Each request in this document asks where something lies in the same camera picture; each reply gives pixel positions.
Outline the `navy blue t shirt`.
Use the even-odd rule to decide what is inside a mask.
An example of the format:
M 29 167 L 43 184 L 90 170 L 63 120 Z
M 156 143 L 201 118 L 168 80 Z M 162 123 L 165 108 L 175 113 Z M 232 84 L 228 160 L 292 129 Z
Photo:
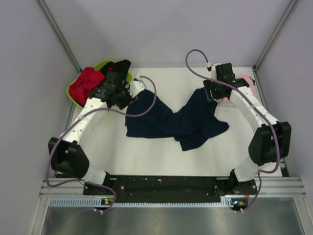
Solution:
M 196 89 L 176 113 L 151 91 L 145 90 L 128 106 L 127 114 L 142 113 L 149 106 L 152 109 L 145 115 L 125 118 L 127 137 L 174 138 L 183 151 L 188 151 L 201 147 L 208 139 L 229 129 L 228 123 L 215 117 L 217 102 L 207 100 L 204 88 Z

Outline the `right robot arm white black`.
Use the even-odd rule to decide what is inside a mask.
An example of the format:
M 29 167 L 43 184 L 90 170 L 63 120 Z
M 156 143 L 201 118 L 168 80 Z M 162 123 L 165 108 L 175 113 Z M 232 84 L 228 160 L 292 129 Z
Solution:
M 248 156 L 235 169 L 231 170 L 227 181 L 216 185 L 216 193 L 241 193 L 248 188 L 254 177 L 265 172 L 271 163 L 278 164 L 288 156 L 291 141 L 291 125 L 280 122 L 261 104 L 252 88 L 252 82 L 243 77 L 237 78 L 232 64 L 206 64 L 212 79 L 203 82 L 208 100 L 228 99 L 243 114 L 253 131 L 248 146 Z

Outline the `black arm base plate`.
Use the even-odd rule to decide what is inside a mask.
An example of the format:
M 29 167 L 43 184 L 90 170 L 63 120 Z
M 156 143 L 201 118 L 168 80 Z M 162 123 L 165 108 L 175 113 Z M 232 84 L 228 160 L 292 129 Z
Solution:
M 228 177 L 111 175 L 105 185 L 117 203 L 213 203 L 221 196 L 255 195 L 256 183 L 236 183 Z

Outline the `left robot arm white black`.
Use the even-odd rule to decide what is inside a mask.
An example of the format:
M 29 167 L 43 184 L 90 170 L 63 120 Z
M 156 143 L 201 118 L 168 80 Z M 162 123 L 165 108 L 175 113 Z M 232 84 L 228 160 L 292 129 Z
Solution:
M 145 88 L 145 84 L 139 79 L 128 82 L 125 75 L 109 71 L 104 81 L 91 91 L 74 123 L 59 138 L 50 139 L 48 149 L 51 168 L 73 178 L 94 183 L 95 190 L 100 194 L 108 193 L 111 183 L 106 179 L 107 173 L 91 165 L 84 152 L 86 141 L 111 107 L 124 109 Z

